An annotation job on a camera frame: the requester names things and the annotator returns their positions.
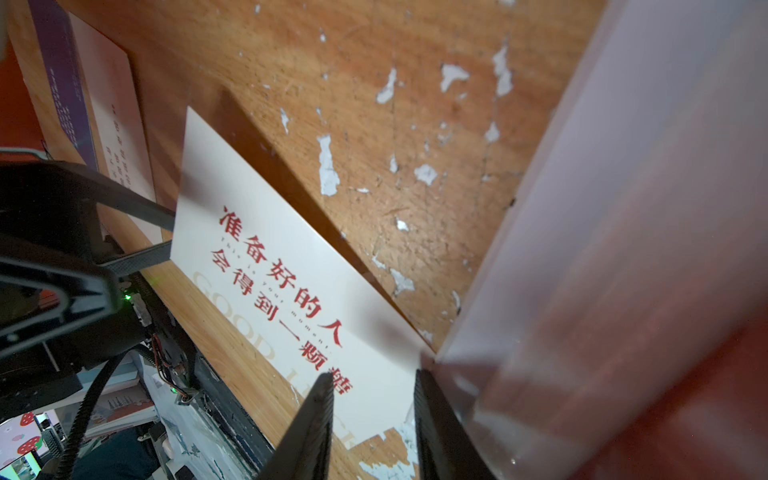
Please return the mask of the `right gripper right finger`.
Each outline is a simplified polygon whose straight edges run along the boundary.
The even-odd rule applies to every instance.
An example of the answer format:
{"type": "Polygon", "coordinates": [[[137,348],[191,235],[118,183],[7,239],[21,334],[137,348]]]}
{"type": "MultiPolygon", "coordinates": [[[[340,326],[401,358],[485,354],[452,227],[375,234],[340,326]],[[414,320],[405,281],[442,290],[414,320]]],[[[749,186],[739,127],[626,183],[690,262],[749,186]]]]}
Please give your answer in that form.
{"type": "Polygon", "coordinates": [[[327,479],[333,411],[333,378],[322,373],[257,479],[327,479]]]}

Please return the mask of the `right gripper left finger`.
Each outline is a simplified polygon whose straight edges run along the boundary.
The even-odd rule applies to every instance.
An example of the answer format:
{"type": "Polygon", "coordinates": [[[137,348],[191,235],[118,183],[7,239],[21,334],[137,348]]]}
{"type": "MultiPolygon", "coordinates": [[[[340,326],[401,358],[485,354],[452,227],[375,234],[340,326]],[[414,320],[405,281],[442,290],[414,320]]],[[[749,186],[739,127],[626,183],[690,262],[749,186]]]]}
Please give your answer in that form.
{"type": "Polygon", "coordinates": [[[63,161],[1,164],[1,281],[53,292],[58,303],[1,325],[10,357],[117,313],[121,277],[163,263],[171,244],[101,260],[97,205],[172,231],[174,211],[88,167],[63,161]]]}

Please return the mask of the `white card red text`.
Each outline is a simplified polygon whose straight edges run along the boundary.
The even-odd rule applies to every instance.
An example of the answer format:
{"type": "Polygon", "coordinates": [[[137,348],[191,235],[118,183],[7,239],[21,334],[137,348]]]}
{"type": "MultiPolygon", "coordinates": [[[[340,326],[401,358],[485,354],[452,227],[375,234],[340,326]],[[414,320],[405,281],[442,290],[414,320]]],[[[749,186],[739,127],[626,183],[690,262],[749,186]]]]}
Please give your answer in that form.
{"type": "Polygon", "coordinates": [[[412,419],[428,345],[194,111],[171,259],[298,393],[332,375],[344,446],[412,419]]]}

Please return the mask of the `white photo album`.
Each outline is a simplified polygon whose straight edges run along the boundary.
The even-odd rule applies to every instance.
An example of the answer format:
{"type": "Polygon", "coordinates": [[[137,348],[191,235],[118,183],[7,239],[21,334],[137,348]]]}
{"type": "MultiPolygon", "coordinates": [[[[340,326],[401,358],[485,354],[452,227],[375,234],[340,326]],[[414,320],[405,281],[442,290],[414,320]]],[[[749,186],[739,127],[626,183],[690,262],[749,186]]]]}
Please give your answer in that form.
{"type": "Polygon", "coordinates": [[[766,299],[766,3],[612,1],[436,376],[493,478],[563,479],[766,299]]]}

